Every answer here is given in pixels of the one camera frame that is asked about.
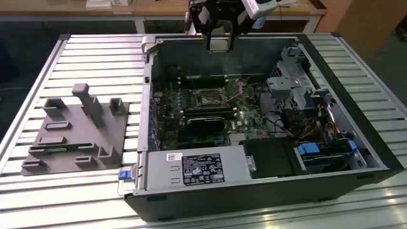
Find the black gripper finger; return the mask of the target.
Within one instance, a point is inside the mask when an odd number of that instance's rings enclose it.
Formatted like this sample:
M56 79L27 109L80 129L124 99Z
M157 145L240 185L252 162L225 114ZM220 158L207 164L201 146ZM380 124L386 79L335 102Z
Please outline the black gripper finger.
M249 18L247 10L232 18L231 20L231 33L229 33L229 51L233 49L236 38L241 34L247 34L253 26L255 21Z
M189 17L195 32L201 35L205 41L205 49L209 50L212 22L211 14L204 3L189 3Z

